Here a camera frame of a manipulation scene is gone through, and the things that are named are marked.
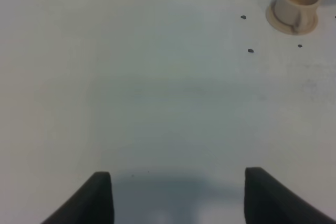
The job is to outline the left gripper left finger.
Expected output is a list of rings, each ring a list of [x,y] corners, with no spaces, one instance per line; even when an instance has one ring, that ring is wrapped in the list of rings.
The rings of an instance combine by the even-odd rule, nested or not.
[[[111,176],[95,172],[43,223],[114,223]]]

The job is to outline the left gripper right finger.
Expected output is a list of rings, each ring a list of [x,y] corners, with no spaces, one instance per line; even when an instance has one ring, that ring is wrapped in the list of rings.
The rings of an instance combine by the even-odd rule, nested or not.
[[[252,223],[335,223],[261,167],[245,169],[245,222]]]

